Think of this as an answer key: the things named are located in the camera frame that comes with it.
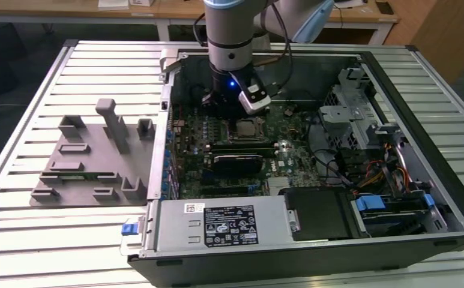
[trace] wire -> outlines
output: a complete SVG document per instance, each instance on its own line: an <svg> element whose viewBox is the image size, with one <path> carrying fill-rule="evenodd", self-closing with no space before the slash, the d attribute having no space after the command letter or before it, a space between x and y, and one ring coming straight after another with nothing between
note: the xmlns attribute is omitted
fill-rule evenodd
<svg viewBox="0 0 464 288"><path fill-rule="evenodd" d="M371 178L365 178L362 180L362 183L359 183L358 188L363 188L370 184L374 184L376 182L378 182L380 180L382 180L382 178L385 177L385 175L382 174L382 172L378 172L378 174L376 174ZM358 194L358 189L353 190L353 194Z"/></svg>
<svg viewBox="0 0 464 288"><path fill-rule="evenodd" d="M0 107L5 107L5 106L24 106L27 107L27 104L0 104Z"/></svg>
<svg viewBox="0 0 464 288"><path fill-rule="evenodd" d="M374 164L374 163L382 163L382 160L374 160L374 161L370 161L369 162L369 165L366 165L366 174L365 174L365 177L369 177L369 174L370 174L370 165Z"/></svg>
<svg viewBox="0 0 464 288"><path fill-rule="evenodd" d="M267 4L269 4L269 0L265 1L265 8L263 9L267 9ZM283 21L281 21L279 23L279 28L283 30L283 26L282 26ZM281 60L281 58L285 57L285 55L287 54L289 52L289 48L290 48L290 44L289 44L289 37L286 36L285 37L285 47L283 47L283 52L281 52L281 55L278 57L271 57L263 61L259 61L259 62L255 62L253 63L253 66L254 67L259 67L259 66L265 66L267 64L271 64L271 63L275 63Z"/></svg>
<svg viewBox="0 0 464 288"><path fill-rule="evenodd" d="M339 15L341 15L341 29L342 29L342 28L343 28L342 8L339 8L339 7L337 6L337 4L333 4L333 6L335 6L335 9L338 9L338 13L339 13Z"/></svg>
<svg viewBox="0 0 464 288"><path fill-rule="evenodd" d="M283 19L281 18L281 14L279 14L278 8L277 8L277 6L274 4L271 4L271 7L273 7L274 15L277 16L277 20L278 20L281 29L283 30L285 47L289 50L289 73L287 73L287 76L286 76L285 80L278 84L278 89L281 89L289 83L290 78L293 76L293 70L294 70L293 50L290 48L287 28L285 27L285 22L283 22Z"/></svg>
<svg viewBox="0 0 464 288"><path fill-rule="evenodd" d="M347 178L341 174L341 172L338 172L338 170L333 167L330 167L326 162L323 162L321 159L318 159L317 157L314 157L317 162L319 162L319 164L322 166L325 166L339 178L339 180L342 180L343 185L346 185L350 188L355 188L354 184L350 182L350 180L347 180Z"/></svg>
<svg viewBox="0 0 464 288"><path fill-rule="evenodd" d="M326 182L327 178L330 178L330 176L329 176L329 165L330 165L331 162L337 162L337 160L331 159L326 163L326 178L325 178L325 182Z"/></svg>
<svg viewBox="0 0 464 288"><path fill-rule="evenodd" d="M202 47L207 47L207 44L199 39L199 34L196 32L196 25L198 25L198 22L203 19L204 17L204 12L199 15L199 17L196 18L196 20L194 21L194 24L192 24L192 33L194 33L194 37L196 38L196 41L199 43L199 45Z"/></svg>
<svg viewBox="0 0 464 288"><path fill-rule="evenodd" d="M402 174L402 181L404 181L404 184L405 184L406 191L409 192L409 175L408 175L408 171L402 167L397 167L397 170Z"/></svg>

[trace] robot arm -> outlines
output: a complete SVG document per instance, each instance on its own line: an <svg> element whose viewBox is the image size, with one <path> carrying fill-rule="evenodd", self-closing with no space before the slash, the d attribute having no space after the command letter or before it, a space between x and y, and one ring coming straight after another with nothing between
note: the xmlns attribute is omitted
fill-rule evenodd
<svg viewBox="0 0 464 288"><path fill-rule="evenodd" d="M210 101L231 106L238 100L251 115L271 102L273 95L251 64L255 24L283 35L271 4L285 20L290 40L311 42L331 13L333 0L204 0L212 91L203 105Z"/></svg>

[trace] motherboard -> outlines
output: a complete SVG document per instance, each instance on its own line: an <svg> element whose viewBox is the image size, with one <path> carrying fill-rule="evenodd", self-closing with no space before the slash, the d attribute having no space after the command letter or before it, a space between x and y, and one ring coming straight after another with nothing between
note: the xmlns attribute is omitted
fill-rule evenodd
<svg viewBox="0 0 464 288"><path fill-rule="evenodd" d="M180 199L267 196L319 186L306 141L313 112L285 103L238 120L187 106L172 114Z"/></svg>

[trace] blue tab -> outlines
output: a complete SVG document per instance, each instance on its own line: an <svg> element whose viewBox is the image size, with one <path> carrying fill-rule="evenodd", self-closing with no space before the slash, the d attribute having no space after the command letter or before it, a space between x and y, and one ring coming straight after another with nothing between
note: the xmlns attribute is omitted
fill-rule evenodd
<svg viewBox="0 0 464 288"><path fill-rule="evenodd" d="M385 203L381 196L361 196L359 199L365 203L367 209L385 209Z"/></svg>
<svg viewBox="0 0 464 288"><path fill-rule="evenodd" d="M355 202L357 202L358 211L363 211L366 209L366 207L365 207L362 200L357 199Z"/></svg>
<svg viewBox="0 0 464 288"><path fill-rule="evenodd" d="M138 235L139 225L136 223L123 224L120 227L120 234L123 236Z"/></svg>
<svg viewBox="0 0 464 288"><path fill-rule="evenodd" d="M369 209L385 209L385 202L382 202L381 196L361 196L357 200L357 207L359 211Z"/></svg>
<svg viewBox="0 0 464 288"><path fill-rule="evenodd" d="M426 203L428 208L434 206L434 199L433 196L430 196L430 194L424 194L424 201Z"/></svg>

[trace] circuit board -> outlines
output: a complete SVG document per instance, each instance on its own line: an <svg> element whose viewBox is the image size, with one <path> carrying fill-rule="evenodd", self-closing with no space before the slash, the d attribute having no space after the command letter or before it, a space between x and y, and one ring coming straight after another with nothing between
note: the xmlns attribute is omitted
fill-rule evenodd
<svg viewBox="0 0 464 288"><path fill-rule="evenodd" d="M198 109L180 107L178 120L172 123L179 198L237 196L234 193L227 194L226 191L234 190L228 188L242 189L247 196L266 196L273 194L269 191L269 179L279 177L286 177L290 187L319 186L315 162L305 139L309 120L309 113L298 112L297 107L290 105L271 105L265 116L241 119L234 123L202 115ZM262 148L210 149L212 145L228 148L234 144L245 147L249 143L259 144ZM262 155L259 173L215 176L210 163L216 155L230 154Z"/></svg>

